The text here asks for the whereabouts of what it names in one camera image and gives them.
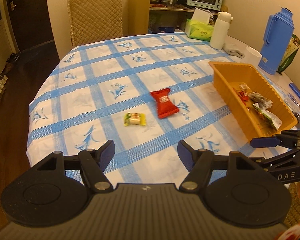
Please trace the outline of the clear nut mix pack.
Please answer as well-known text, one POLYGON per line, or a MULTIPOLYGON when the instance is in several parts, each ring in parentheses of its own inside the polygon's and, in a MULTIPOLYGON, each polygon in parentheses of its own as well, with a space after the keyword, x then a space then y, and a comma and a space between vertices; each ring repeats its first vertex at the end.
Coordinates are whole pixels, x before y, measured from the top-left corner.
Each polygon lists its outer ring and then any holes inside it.
POLYGON ((265 98, 258 92, 252 92, 248 94, 249 99, 254 103, 258 103, 260 109, 270 109, 273 106, 273 102, 268 98, 265 98))

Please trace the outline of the red candy pack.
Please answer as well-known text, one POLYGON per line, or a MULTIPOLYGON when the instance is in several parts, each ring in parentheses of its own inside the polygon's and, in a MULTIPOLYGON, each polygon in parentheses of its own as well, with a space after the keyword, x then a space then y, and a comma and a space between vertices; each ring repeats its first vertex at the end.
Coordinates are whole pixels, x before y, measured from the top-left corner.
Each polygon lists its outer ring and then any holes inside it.
POLYGON ((238 95, 238 97, 240 98, 240 100, 243 102, 244 105, 247 104, 247 102, 249 101, 249 96, 245 91, 239 91, 234 89, 234 91, 236 92, 236 94, 238 95))

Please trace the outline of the yellow white candy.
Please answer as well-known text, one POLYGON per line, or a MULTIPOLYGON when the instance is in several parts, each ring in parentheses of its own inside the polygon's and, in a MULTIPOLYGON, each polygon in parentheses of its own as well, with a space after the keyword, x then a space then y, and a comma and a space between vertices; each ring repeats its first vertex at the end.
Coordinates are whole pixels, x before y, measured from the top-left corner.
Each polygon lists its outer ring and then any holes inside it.
POLYGON ((146 125, 146 116, 143 113, 126 113, 123 118, 125 126, 129 125, 146 125))

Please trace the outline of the red double-happiness snack pack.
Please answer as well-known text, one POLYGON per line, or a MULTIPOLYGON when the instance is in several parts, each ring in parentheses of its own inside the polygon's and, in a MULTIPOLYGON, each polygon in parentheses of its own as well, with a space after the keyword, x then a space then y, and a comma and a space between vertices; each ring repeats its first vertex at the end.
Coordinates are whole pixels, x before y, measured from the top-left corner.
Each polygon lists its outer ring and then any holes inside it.
POLYGON ((175 106, 168 97, 170 91, 171 90, 169 88, 164 88, 161 90, 150 92, 150 95, 157 103, 157 112, 159 119, 166 118, 179 112, 179 108, 175 106))

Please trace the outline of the orange plastic tray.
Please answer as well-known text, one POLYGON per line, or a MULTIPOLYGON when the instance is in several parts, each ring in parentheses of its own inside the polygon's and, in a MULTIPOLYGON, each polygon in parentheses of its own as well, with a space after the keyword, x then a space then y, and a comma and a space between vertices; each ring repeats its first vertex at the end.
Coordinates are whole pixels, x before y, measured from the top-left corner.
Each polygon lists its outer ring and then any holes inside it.
POLYGON ((269 137, 289 130, 297 124, 297 119, 269 82, 250 64, 210 61, 213 68, 213 85, 237 120, 248 140, 269 137), (281 127, 276 131, 261 119, 249 99, 246 105, 234 89, 241 91, 239 84, 245 83, 251 92, 258 92, 273 102, 269 111, 278 116, 281 127))

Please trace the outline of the small tissue packet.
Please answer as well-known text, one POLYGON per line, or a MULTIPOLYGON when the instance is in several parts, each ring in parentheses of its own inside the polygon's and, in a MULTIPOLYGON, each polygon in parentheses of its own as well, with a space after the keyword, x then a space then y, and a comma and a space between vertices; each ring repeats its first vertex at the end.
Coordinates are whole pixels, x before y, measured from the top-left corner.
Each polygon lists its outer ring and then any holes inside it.
POLYGON ((291 93, 285 97, 285 103, 295 112, 300 111, 300 102, 291 93))

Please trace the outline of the clear brown candy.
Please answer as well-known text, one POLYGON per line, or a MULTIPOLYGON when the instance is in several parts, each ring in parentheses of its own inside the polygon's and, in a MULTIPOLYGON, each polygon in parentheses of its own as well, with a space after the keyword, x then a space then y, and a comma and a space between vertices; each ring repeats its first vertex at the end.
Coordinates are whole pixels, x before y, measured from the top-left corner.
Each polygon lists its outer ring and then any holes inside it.
POLYGON ((240 88, 241 91, 243 91, 243 92, 247 92, 247 93, 250 93, 250 92, 251 92, 251 89, 250 89, 249 86, 247 86, 245 83, 239 84, 239 88, 240 88))

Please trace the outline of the blue flat box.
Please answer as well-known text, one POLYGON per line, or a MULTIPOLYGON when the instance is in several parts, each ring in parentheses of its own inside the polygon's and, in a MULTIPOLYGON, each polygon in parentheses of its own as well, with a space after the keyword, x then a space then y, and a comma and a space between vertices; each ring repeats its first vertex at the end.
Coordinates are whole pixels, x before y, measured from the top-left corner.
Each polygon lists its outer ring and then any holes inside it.
POLYGON ((289 87, 294 91, 294 93, 299 97, 300 99, 300 89, 298 89, 298 87, 296 86, 295 83, 291 82, 289 84, 289 87))

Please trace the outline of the blue checked tablecloth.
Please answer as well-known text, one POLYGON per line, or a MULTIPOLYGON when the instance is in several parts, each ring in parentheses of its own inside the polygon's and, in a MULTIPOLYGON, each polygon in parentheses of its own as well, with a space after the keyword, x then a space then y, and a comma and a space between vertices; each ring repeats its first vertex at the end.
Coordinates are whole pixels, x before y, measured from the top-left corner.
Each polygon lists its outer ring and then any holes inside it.
POLYGON ((27 157, 34 165, 53 151, 76 155, 115 143, 107 167, 113 183, 175 183, 187 170, 177 143, 227 155, 271 158, 282 147, 254 149, 213 86, 210 61, 237 61, 185 34, 123 37, 76 47, 60 61, 29 105, 27 157), (179 112, 158 118, 150 92, 169 88, 179 112), (125 126, 126 113, 146 125, 125 126))

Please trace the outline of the white cup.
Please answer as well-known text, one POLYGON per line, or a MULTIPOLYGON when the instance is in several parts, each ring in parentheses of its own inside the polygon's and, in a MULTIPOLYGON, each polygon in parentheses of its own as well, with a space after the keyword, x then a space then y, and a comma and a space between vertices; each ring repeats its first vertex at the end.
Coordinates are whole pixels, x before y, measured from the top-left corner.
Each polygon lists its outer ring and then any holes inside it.
POLYGON ((261 61, 262 55, 259 51, 255 50, 254 48, 251 48, 249 46, 246 46, 244 55, 242 58, 242 63, 253 65, 254 67, 257 67, 259 62, 261 61))

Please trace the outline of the grey cloth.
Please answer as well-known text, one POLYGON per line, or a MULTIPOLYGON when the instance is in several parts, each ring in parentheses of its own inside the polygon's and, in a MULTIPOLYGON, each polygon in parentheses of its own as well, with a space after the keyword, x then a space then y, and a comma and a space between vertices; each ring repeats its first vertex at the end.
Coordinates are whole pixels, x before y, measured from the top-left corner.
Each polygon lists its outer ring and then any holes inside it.
POLYGON ((231 56, 236 56, 239 57, 240 59, 243 57, 244 53, 243 51, 241 51, 237 45, 235 45, 234 43, 229 43, 229 42, 225 42, 223 45, 223 50, 231 55, 231 56))

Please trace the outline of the green snack bag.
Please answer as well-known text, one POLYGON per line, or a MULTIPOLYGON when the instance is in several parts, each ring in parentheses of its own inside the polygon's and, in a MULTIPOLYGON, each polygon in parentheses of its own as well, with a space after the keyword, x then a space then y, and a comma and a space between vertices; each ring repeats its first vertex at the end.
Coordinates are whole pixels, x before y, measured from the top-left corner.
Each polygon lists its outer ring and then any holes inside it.
POLYGON ((279 74, 284 72, 290 66, 299 48, 300 48, 300 39, 295 34, 292 34, 287 49, 277 69, 277 72, 279 74))

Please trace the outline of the blue thermos jug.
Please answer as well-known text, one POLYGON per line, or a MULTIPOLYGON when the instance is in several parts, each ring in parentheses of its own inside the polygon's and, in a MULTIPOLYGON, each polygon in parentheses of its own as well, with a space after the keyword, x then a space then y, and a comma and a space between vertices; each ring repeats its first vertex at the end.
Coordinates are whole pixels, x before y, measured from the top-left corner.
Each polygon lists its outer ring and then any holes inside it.
POLYGON ((268 74, 276 73, 294 29, 293 13, 289 9, 282 7, 269 16, 260 52, 262 58, 258 64, 268 74))

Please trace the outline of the white thermos bottle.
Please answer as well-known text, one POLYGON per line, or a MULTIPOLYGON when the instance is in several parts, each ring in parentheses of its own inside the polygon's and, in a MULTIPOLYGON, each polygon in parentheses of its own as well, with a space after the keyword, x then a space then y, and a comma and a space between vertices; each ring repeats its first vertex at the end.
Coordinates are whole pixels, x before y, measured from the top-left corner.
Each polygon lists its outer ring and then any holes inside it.
POLYGON ((217 20, 213 29, 213 33, 210 39, 210 46, 214 49, 221 50, 224 45, 225 38, 230 28, 230 23, 233 17, 230 13, 220 11, 218 13, 217 20))

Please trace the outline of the green tissue pack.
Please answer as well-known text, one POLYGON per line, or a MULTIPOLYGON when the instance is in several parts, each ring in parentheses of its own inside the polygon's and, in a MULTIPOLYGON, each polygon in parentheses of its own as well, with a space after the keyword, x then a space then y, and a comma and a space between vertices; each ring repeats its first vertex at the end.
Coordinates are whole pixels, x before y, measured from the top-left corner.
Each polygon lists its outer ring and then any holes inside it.
POLYGON ((214 27, 210 24, 211 12, 196 8, 191 19, 186 21, 185 34, 188 38, 210 41, 214 27))

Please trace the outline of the beige quilted chair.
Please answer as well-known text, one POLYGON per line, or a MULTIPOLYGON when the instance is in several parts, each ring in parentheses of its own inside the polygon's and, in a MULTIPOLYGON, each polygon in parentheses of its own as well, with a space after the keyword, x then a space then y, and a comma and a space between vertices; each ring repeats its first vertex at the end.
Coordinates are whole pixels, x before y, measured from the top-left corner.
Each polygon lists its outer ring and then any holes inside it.
POLYGON ((123 0, 66 0, 73 46, 123 36, 123 0))

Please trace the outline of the wooden shelf unit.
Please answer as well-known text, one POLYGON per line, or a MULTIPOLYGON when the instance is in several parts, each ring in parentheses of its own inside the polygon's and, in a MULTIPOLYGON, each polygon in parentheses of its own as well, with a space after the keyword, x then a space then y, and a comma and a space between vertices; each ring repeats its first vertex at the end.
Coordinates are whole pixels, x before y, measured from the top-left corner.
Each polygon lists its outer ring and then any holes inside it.
POLYGON ((153 7, 150 0, 128 0, 128 35, 158 33, 160 27, 184 30, 194 9, 181 5, 153 7))

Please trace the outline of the dark door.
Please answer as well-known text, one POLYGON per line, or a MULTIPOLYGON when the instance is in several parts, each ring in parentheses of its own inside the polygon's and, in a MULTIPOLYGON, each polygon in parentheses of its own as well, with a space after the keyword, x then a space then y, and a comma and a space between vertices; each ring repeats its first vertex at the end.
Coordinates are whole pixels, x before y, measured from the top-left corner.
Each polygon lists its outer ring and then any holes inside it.
POLYGON ((7 0, 7 5, 20 51, 53 40, 47 0, 7 0))

